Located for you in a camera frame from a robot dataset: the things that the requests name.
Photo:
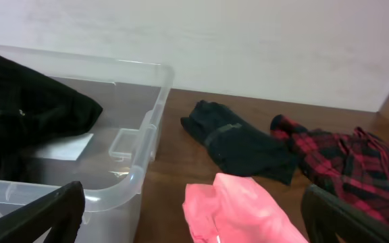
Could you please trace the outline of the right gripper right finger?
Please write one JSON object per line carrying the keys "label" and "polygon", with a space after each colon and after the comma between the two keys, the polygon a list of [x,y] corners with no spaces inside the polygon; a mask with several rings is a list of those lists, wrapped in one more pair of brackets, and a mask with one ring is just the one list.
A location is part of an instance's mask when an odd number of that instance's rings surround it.
{"label": "right gripper right finger", "polygon": [[314,243],[389,243],[389,226],[312,184],[301,201],[309,240]]}

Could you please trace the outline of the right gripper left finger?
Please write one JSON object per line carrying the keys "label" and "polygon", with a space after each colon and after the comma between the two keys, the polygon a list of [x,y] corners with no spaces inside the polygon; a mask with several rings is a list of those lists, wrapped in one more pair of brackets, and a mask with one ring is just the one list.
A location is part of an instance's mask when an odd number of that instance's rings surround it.
{"label": "right gripper left finger", "polygon": [[0,218],[0,243],[73,243],[82,223],[85,196],[73,181]]}

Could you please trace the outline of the large black shirt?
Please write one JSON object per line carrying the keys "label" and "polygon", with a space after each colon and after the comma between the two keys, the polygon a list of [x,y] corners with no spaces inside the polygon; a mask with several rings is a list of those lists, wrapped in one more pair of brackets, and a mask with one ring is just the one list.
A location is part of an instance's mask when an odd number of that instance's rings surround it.
{"label": "large black shirt", "polygon": [[102,111],[92,98],[0,56],[0,180],[23,180],[23,150],[87,133]]}

